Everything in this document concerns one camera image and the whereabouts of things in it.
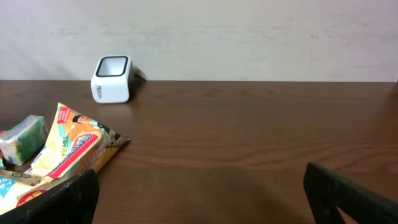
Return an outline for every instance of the wooden table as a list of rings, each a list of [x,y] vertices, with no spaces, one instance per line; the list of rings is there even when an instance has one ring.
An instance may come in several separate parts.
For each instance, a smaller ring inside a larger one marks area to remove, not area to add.
[[[314,223],[317,161],[398,201],[395,83],[147,82],[100,105],[89,82],[1,81],[0,129],[57,102],[132,137],[98,174],[93,223]]]

